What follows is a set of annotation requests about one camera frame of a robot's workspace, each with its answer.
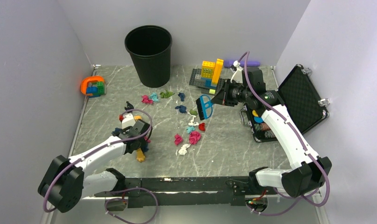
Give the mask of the blue hand brush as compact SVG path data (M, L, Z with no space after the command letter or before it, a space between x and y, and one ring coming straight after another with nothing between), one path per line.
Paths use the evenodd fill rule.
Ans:
M201 95L196 100L198 116L200 120L209 119L213 114L213 103L208 95Z

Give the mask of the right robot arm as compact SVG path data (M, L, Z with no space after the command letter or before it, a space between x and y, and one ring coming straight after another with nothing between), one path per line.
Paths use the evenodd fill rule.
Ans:
M290 197L304 197L311 190L326 187L325 198L330 194L328 174L332 163L320 157L309 145L291 119L285 102L276 91L267 91L255 84L253 75L242 71L242 83L235 79L224 81L221 90L211 99L212 104L236 106L246 104L270 127L282 146L289 169L261 167L249 173L248 188L254 194L266 187L283 189Z

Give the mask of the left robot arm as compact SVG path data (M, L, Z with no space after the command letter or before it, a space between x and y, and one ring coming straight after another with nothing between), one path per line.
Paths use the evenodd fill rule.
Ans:
M71 210L84 197L100 192L119 196L126 188L125 176L114 168L95 174L103 164L147 146L151 124L139 119L133 126L116 128L99 145L72 157L54 158L38 187L47 213Z

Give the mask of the orange slotted scoop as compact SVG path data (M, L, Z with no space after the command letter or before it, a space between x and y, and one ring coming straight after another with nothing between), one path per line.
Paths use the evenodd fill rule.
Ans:
M148 124L145 121L142 120L141 116L134 116L134 118L135 118L135 121L136 121L136 123L134 125L134 129L135 129L135 131L137 132L138 135L141 135L148 129ZM136 150L136 160L138 162L144 162L146 157L145 157L145 155L144 155L144 153L142 152L141 149L144 146L146 146L147 143L145 142L144 137L141 137L139 140L141 142L141 145L140 145L140 148L138 148Z

